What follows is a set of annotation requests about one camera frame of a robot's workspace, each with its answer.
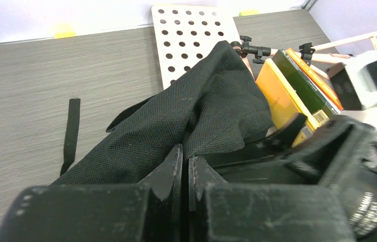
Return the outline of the black student backpack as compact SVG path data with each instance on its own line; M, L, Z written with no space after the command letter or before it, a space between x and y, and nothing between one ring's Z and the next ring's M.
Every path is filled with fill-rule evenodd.
M177 144L185 158L229 153L272 126L268 102L247 66L220 41L169 88L122 111L107 136L55 185L135 184Z

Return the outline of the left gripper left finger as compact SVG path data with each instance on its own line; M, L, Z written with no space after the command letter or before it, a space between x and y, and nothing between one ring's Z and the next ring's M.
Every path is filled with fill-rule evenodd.
M0 241L179 241L183 149L136 184L23 190L0 224Z

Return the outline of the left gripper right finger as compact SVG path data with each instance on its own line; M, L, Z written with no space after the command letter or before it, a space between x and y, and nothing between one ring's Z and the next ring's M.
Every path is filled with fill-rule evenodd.
M228 183L202 157L188 183L191 241L355 241L324 187Z

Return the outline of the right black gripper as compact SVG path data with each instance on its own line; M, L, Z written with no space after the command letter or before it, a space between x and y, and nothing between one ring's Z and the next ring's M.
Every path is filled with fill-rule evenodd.
M284 182L327 189L278 225L283 241L377 241L377 141L372 126L333 117L306 141L293 146L303 115L275 133Z

